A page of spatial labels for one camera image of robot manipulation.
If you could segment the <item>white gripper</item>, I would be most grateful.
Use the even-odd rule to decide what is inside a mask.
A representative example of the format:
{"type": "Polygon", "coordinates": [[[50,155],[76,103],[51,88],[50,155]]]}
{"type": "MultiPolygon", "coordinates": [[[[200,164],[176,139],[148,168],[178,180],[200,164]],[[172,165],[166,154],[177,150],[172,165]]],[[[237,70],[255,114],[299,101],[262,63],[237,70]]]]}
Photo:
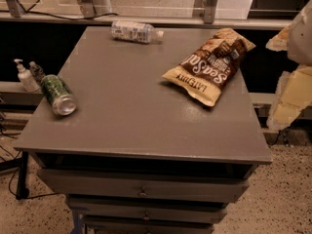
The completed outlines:
{"type": "Polygon", "coordinates": [[[312,0],[291,26],[285,26],[265,48],[275,52],[288,50],[288,58],[299,63],[295,71],[282,72],[269,110],[268,128],[282,131],[312,102],[312,66],[308,66],[312,64],[312,0]]]}

